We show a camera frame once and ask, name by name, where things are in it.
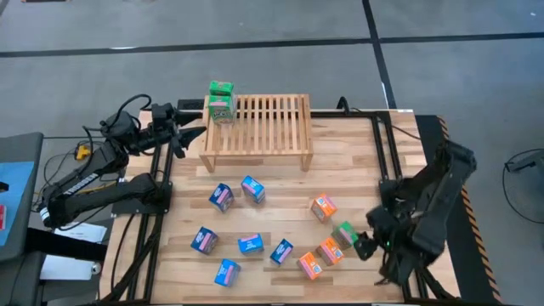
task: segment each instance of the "wooden tabletop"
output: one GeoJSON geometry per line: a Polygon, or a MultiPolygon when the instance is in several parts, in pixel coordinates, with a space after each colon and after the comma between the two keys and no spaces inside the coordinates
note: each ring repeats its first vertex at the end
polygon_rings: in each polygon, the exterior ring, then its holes
{"type": "MultiPolygon", "coordinates": [[[[418,135],[411,111],[391,111],[394,125],[418,135]]],[[[140,121],[150,120],[142,112],[140,121]]],[[[173,200],[164,218],[158,254],[152,303],[369,303],[402,301],[395,285],[374,286],[382,252],[376,251],[361,261],[353,248],[345,259],[331,267],[320,260],[323,273],[308,280],[296,265],[298,257],[313,251],[333,230],[334,224],[349,221],[359,230],[370,230],[366,213],[379,204],[377,182],[380,168],[372,134],[371,121],[365,118],[313,119],[314,159],[309,171],[300,170],[294,157],[226,158],[218,161],[215,173],[209,173],[198,156],[204,135],[193,141],[182,160],[173,159],[171,181],[173,200]],[[266,200],[255,207],[241,192],[241,180],[251,175],[265,187],[266,200]],[[219,183],[229,185],[235,203],[225,214],[216,210],[208,197],[219,183]],[[320,223],[309,210],[314,197],[327,193],[338,211],[327,224],[320,223]],[[219,236],[209,256],[190,248],[197,230],[205,226],[219,236]],[[242,255],[236,240],[260,233],[264,252],[242,255]],[[292,254],[280,266],[269,260],[278,243],[287,239],[294,245],[292,254]],[[241,272],[234,286],[227,288],[213,282],[223,258],[236,261],[241,272]]],[[[388,154],[385,129],[381,128],[389,173],[394,173],[388,154]]],[[[403,174],[414,175],[425,164],[422,144],[394,130],[403,174]]],[[[161,164],[166,149],[162,150],[161,164]]],[[[149,172],[151,158],[133,157],[127,178],[149,172]]],[[[133,261],[140,216],[127,232],[116,268],[117,283],[133,261]]],[[[100,280],[100,293],[110,292],[111,267],[128,216],[118,217],[112,228],[110,244],[100,280]]],[[[140,270],[137,298],[143,296],[147,263],[140,270]]],[[[431,266],[431,272],[444,288],[459,296],[456,277],[446,251],[431,266]]]]}

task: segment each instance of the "snack box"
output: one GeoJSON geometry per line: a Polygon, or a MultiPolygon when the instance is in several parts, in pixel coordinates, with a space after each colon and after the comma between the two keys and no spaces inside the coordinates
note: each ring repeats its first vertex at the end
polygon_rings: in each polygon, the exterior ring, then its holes
{"type": "Polygon", "coordinates": [[[232,260],[223,259],[221,266],[219,266],[218,274],[215,275],[215,283],[221,286],[234,285],[238,273],[241,270],[241,266],[232,260]]]}
{"type": "Polygon", "coordinates": [[[226,184],[219,184],[218,188],[210,196],[210,202],[215,205],[222,213],[229,209],[230,204],[235,200],[232,190],[226,184]]]}
{"type": "Polygon", "coordinates": [[[301,258],[299,258],[297,265],[312,281],[315,280],[323,271],[312,252],[307,252],[301,258]]]}
{"type": "Polygon", "coordinates": [[[198,252],[208,255],[218,241],[218,236],[211,230],[201,227],[196,233],[195,239],[190,244],[198,252]]]}
{"type": "Polygon", "coordinates": [[[292,244],[287,240],[282,240],[278,247],[270,255],[270,259],[277,264],[282,264],[287,255],[292,251],[292,244]]]}
{"type": "Polygon", "coordinates": [[[241,189],[256,203],[260,203],[264,199],[264,186],[249,175],[241,181],[241,189]]]}
{"type": "Polygon", "coordinates": [[[253,252],[261,252],[264,250],[263,238],[261,238],[261,234],[240,238],[238,239],[238,247],[240,248],[240,252],[244,255],[253,252]]]}
{"type": "Polygon", "coordinates": [[[231,82],[210,82],[210,94],[220,96],[233,96],[235,91],[235,84],[231,82]]]}
{"type": "Polygon", "coordinates": [[[343,250],[350,248],[359,239],[354,227],[348,221],[338,225],[331,236],[343,250]]]}
{"type": "Polygon", "coordinates": [[[327,265],[338,264],[343,259],[340,247],[331,237],[321,242],[315,250],[325,260],[327,265]]]}
{"type": "Polygon", "coordinates": [[[312,212],[321,222],[327,221],[336,211],[337,207],[326,194],[316,197],[312,203],[312,212]]]}
{"type": "Polygon", "coordinates": [[[235,122],[236,103],[232,97],[211,95],[207,108],[215,123],[232,124],[235,122]]]}

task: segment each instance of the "concrete floor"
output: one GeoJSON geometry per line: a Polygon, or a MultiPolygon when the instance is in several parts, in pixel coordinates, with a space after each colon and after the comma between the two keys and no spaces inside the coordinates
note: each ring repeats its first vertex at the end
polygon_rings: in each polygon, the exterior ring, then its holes
{"type": "MultiPolygon", "coordinates": [[[[380,37],[544,31],[539,1],[371,0],[371,6],[380,37]]],[[[11,0],[0,17],[0,52],[369,36],[358,0],[11,0]]],[[[544,42],[421,42],[382,50],[397,106],[442,115],[452,139],[476,153],[479,170],[468,191],[503,301],[541,305],[544,228],[507,206],[501,172],[509,156],[543,146],[544,42]]],[[[334,106],[340,95],[353,107],[387,106],[370,44],[4,58],[0,136],[81,137],[82,124],[96,126],[134,94],[160,103],[200,98],[212,79],[231,80],[243,93],[310,93],[315,108],[334,106]]],[[[78,140],[45,140],[42,160],[78,140]]],[[[40,174],[38,189],[42,183],[40,174]]],[[[507,184],[524,212],[544,219],[537,206],[541,178],[529,170],[509,175],[507,184]]]]}

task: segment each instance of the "blue box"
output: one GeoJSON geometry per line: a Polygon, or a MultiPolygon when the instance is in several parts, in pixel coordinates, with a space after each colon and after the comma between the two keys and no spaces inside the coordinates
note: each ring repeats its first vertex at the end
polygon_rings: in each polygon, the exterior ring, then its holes
{"type": "Polygon", "coordinates": [[[229,209],[230,204],[235,200],[232,190],[226,184],[219,184],[218,188],[210,196],[210,202],[224,213],[229,209]]]}
{"type": "Polygon", "coordinates": [[[278,247],[270,255],[270,259],[277,264],[282,264],[287,255],[292,251],[292,244],[287,240],[282,240],[278,247]]]}
{"type": "Polygon", "coordinates": [[[241,189],[256,203],[260,203],[264,199],[264,186],[249,175],[241,181],[241,189]]]}
{"type": "Polygon", "coordinates": [[[261,234],[255,234],[238,239],[238,247],[243,254],[261,252],[264,250],[263,238],[261,238],[261,234]]]}
{"type": "Polygon", "coordinates": [[[195,236],[195,239],[190,244],[190,247],[194,248],[198,252],[208,255],[215,243],[218,241],[218,236],[211,230],[201,227],[195,236]]]}
{"type": "Polygon", "coordinates": [[[240,270],[241,266],[238,263],[235,263],[232,260],[223,259],[218,274],[215,275],[215,283],[221,286],[232,286],[235,283],[240,270]]]}

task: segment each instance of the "orange box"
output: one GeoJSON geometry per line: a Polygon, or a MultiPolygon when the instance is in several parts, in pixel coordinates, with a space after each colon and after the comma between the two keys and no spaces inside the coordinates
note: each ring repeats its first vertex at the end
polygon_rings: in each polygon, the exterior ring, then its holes
{"type": "Polygon", "coordinates": [[[320,194],[312,203],[312,212],[321,222],[327,221],[336,211],[337,207],[326,194],[320,194]]]}
{"type": "Polygon", "coordinates": [[[343,259],[340,247],[331,237],[321,242],[316,251],[328,265],[338,264],[343,259]]]}
{"type": "Polygon", "coordinates": [[[299,258],[297,261],[297,265],[312,281],[315,280],[322,271],[312,252],[307,252],[301,258],[299,258]]]}

